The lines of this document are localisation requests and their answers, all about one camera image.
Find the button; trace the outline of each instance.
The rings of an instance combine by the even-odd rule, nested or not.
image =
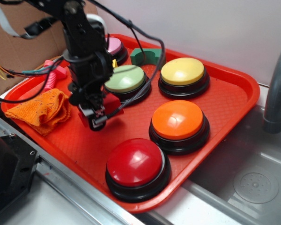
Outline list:
[[[164,164],[159,147],[147,139],[130,139],[110,154],[107,171],[118,184],[137,187],[152,181]]]
[[[152,116],[158,135],[170,140],[182,140],[196,134],[203,124],[203,112],[189,101],[176,100],[161,105]]]
[[[123,65],[114,68],[114,74],[105,83],[105,88],[114,93],[125,93],[140,87],[146,76],[142,68],[134,65]]]
[[[115,55],[116,53],[118,53],[121,50],[121,48],[122,48],[122,42],[120,41],[120,39],[116,37],[109,38],[108,52],[111,55]]]
[[[189,85],[204,75],[204,65],[197,59],[179,58],[166,63],[161,70],[163,80],[171,85]]]

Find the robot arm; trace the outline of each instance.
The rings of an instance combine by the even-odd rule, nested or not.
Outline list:
[[[70,63],[73,81],[69,85],[72,92],[69,101],[88,119],[92,130],[102,129],[105,121],[95,123],[95,120],[104,116],[101,87],[113,73],[103,24],[99,21],[89,22],[83,11],[85,2],[82,0],[24,1],[62,22],[67,45],[63,56]]]

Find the gray faucet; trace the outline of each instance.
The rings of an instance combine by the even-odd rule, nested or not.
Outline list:
[[[271,134],[281,132],[281,54],[268,91],[262,126]]]

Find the sink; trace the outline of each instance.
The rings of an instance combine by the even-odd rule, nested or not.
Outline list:
[[[281,133],[264,132],[262,115],[254,107],[189,180],[240,221],[281,224]]]

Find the cardboard box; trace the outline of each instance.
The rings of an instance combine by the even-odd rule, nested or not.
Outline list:
[[[48,16],[30,4],[1,5],[10,25],[18,34],[25,33],[24,27]],[[96,7],[87,2],[84,11],[97,14]],[[55,23],[33,40],[12,37],[0,27],[0,65],[14,71],[31,70],[41,65],[45,60],[61,55],[66,48],[61,22]],[[22,78],[0,78],[0,94],[4,93]]]

